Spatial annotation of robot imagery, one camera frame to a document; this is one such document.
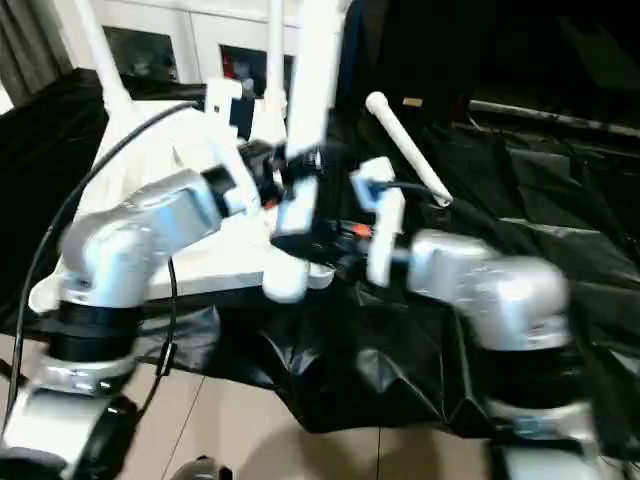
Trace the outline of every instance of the black wire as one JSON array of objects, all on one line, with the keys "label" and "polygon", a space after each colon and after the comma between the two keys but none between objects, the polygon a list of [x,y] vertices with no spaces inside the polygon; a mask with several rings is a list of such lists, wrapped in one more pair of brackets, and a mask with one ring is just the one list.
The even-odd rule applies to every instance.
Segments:
[{"label": "black wire", "polygon": [[24,281],[24,286],[22,287],[22,294],[20,295],[20,305],[18,307],[18,320],[16,322],[16,337],[13,344],[13,360],[12,360],[12,371],[11,371],[11,381],[9,383],[9,395],[7,397],[7,411],[5,415],[5,419],[9,418],[9,413],[13,408],[13,404],[18,395],[18,381],[20,378],[20,367],[22,365],[22,349],[24,346],[24,315],[27,309],[27,301],[29,299],[29,291],[31,290],[31,283],[33,280],[34,272],[38,266],[40,257],[42,256],[44,249],[47,247],[53,232],[57,228],[60,223],[62,217],[67,212],[69,207],[74,204],[77,198],[82,194],[82,191],[87,186],[87,184],[93,180],[93,178],[104,169],[104,167],[113,160],[113,158],[120,153],[120,151],[129,145],[133,140],[140,136],[143,132],[145,132],[149,127],[155,125],[159,121],[165,119],[166,117],[173,115],[176,112],[181,110],[185,110],[187,108],[197,106],[196,102],[183,102],[178,105],[175,105],[167,110],[160,112],[159,114],[151,117],[146,120],[144,123],[140,124],[134,130],[132,130],[126,137],[116,143],[107,153],[105,153],[102,158],[95,164],[95,166],[85,175],[85,177],[80,180],[80,183],[73,189],[73,191],[67,196],[67,198],[62,202],[62,205],[56,212],[51,220],[51,223],[47,227],[47,231],[44,236],[40,240],[40,244],[36,249],[36,253],[33,255],[33,259],[31,260],[31,265],[29,265],[29,270],[27,271],[27,276]]},{"label": "black wire", "polygon": [[421,194],[428,194],[430,197],[433,196],[433,192],[429,190],[429,188],[425,185],[421,185],[419,183],[411,183],[411,182],[375,182],[375,187],[386,190],[388,188],[399,188],[404,191],[412,191]]},{"label": "black wire", "polygon": [[176,280],[176,270],[173,266],[173,259],[169,258],[169,278],[171,280],[171,317],[169,318],[169,329],[167,330],[167,337],[164,341],[164,345],[160,350],[160,356],[158,357],[158,368],[156,370],[156,378],[153,380],[153,385],[147,394],[147,398],[144,401],[144,404],[140,411],[138,412],[138,421],[142,419],[151,402],[153,401],[153,397],[155,397],[156,392],[158,391],[158,387],[160,386],[160,381],[165,373],[165,365],[166,361],[170,361],[170,352],[169,349],[173,348],[173,338],[175,336],[176,325],[178,323],[178,281]]}]

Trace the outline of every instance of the black plastic sheet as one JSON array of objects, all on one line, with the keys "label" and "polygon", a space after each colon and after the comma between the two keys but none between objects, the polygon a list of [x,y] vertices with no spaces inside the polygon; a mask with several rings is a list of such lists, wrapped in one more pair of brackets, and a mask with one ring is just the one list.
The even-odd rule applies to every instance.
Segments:
[{"label": "black plastic sheet", "polygon": [[[201,100],[204,94],[198,86],[126,84],[140,99]],[[99,85],[88,72],[75,72],[0,118],[2,311],[9,331],[35,246],[57,205],[91,165],[105,125]],[[441,211],[410,199],[407,233],[440,228],[483,238],[505,254],[542,256],[558,265],[571,284],[570,321],[604,451],[640,458],[640,386],[612,353],[640,357],[635,159],[409,127],[458,201]],[[398,179],[416,180],[367,114],[334,115],[330,137],[363,160],[387,155]],[[349,167],[332,169],[321,191],[333,199],[330,208],[323,205],[362,219],[348,182],[341,180]],[[37,200],[22,201],[27,196]],[[56,257],[52,248],[41,275]],[[309,292],[298,305],[274,304],[252,288],[183,297],[178,307],[178,368],[271,389],[309,431],[429,422],[461,436],[491,434],[464,318],[401,285],[381,291],[357,272],[340,272],[328,289]],[[145,308],[138,348],[154,358],[169,308],[165,301]],[[34,317],[29,333],[46,337],[47,318]]]}]

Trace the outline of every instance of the white tube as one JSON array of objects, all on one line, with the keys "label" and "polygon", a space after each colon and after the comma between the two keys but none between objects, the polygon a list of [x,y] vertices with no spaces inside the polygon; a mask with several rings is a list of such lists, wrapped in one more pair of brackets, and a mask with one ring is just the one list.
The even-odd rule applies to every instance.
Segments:
[{"label": "white tube", "polygon": [[115,112],[129,113],[133,108],[131,96],[122,84],[116,62],[109,48],[109,42],[107,42],[104,30],[96,18],[91,2],[90,0],[75,0],[75,2],[82,28],[84,28],[89,48],[96,62],[96,71],[102,85],[104,108],[110,116]]},{"label": "white tube", "polygon": [[287,158],[322,143],[338,64],[338,0],[305,0],[302,5],[291,106]]},{"label": "white tube", "polygon": [[264,99],[270,111],[283,113],[284,92],[284,0],[269,0],[269,47],[267,49],[267,89]]},{"label": "white tube", "polygon": [[[288,159],[325,139],[333,94],[330,80],[338,64],[337,18],[338,0],[305,0],[302,5],[289,109]],[[272,252],[265,265],[262,289],[274,301],[297,302],[307,290],[309,270],[309,262]]]},{"label": "white tube", "polygon": [[381,92],[373,92],[367,97],[366,105],[367,110],[376,116],[407,161],[418,173],[420,180],[431,190],[438,204],[442,207],[449,205],[453,201],[453,197],[389,107],[387,97]]}]

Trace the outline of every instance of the orange component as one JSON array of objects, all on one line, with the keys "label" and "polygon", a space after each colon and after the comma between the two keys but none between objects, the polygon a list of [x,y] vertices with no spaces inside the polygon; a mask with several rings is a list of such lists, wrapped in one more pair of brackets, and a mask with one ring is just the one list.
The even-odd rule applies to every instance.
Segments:
[{"label": "orange component", "polygon": [[371,227],[369,225],[363,225],[362,223],[354,225],[353,233],[355,233],[358,237],[371,238],[373,236]]}]

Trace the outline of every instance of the tile floor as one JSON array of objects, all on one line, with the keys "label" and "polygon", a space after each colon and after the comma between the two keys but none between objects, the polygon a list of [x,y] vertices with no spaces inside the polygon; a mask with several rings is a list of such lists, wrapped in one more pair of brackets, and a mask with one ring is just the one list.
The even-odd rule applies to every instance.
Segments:
[{"label": "tile floor", "polygon": [[[12,341],[0,335],[1,358],[10,360]],[[38,348],[34,342],[25,347],[27,376],[35,368]],[[153,372],[149,365],[138,369],[127,387],[130,398],[144,400]],[[7,382],[0,382],[2,413],[6,393]],[[120,479],[169,480],[182,464],[202,454],[231,468],[235,480],[486,478],[481,441],[425,427],[311,435],[270,392],[174,371],[161,383]]]}]

